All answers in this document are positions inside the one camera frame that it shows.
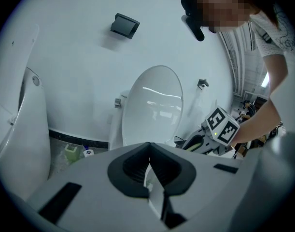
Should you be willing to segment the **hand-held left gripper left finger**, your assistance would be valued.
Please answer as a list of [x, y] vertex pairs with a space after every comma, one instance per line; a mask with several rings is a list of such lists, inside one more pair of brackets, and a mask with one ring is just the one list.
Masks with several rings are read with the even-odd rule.
[[164, 232], [143, 185], [149, 143], [100, 153], [51, 177], [28, 199], [50, 232]]

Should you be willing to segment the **brown staircase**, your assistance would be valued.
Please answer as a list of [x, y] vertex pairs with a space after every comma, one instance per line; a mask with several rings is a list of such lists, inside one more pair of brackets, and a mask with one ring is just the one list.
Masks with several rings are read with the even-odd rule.
[[266, 102], [267, 99], [257, 96], [253, 104], [256, 110], [259, 110]]

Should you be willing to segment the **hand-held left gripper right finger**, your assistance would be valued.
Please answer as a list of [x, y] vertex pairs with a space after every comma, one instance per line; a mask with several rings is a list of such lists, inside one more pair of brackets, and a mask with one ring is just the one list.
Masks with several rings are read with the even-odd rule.
[[151, 229], [227, 229], [238, 160], [150, 144]]

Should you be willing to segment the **white toilet with round button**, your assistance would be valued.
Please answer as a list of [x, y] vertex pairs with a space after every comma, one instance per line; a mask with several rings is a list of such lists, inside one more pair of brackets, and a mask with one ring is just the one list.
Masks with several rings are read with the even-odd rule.
[[0, 181], [22, 200], [46, 182], [51, 164], [44, 87], [27, 66], [38, 34], [33, 24], [0, 40]]

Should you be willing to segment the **green plastic container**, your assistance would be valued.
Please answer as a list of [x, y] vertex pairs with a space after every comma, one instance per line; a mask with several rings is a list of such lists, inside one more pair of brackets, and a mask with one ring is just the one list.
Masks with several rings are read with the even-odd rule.
[[79, 159], [79, 150], [77, 146], [66, 144], [64, 151], [65, 156], [69, 162], [74, 163]]

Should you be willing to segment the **black wall paper holder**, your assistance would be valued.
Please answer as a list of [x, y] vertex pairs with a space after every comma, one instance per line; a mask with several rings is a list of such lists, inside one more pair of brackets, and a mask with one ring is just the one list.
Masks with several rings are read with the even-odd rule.
[[112, 23], [110, 30], [128, 39], [132, 39], [139, 25], [139, 21], [136, 21], [123, 14], [117, 13], [115, 15], [115, 20]]

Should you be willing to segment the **person's right forearm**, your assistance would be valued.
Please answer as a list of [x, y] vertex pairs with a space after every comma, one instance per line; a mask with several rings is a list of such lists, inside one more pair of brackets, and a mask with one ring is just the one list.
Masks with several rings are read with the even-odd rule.
[[281, 118], [269, 98], [258, 112], [241, 123], [239, 131], [231, 141], [231, 146], [255, 140], [272, 131], [279, 123]]

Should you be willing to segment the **white dotted shirt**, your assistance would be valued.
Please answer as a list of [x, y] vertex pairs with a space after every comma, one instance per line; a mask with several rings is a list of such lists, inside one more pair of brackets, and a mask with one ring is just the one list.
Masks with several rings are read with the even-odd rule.
[[[271, 94], [271, 100], [288, 132], [295, 132], [295, 29], [278, 4], [271, 7], [271, 15], [261, 10], [250, 16], [255, 41], [261, 57], [283, 55], [288, 75]], [[266, 43], [261, 35], [267, 33], [272, 43]]]

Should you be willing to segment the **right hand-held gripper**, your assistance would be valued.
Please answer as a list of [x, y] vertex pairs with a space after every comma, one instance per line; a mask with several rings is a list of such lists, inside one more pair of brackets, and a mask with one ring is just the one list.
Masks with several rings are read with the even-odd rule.
[[201, 123], [201, 128], [189, 136], [182, 149], [186, 150], [191, 143], [202, 140], [202, 144], [192, 152], [208, 154], [212, 151], [222, 156], [231, 150], [231, 141], [239, 131], [240, 125], [227, 111], [218, 106], [218, 113], [211, 116], [210, 112]]

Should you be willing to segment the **white toilet with chrome lever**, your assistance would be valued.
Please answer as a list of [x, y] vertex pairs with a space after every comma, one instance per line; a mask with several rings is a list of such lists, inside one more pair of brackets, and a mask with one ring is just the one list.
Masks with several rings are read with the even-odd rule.
[[164, 65], [148, 68], [114, 101], [108, 149], [145, 142], [175, 147], [183, 105], [175, 71]]

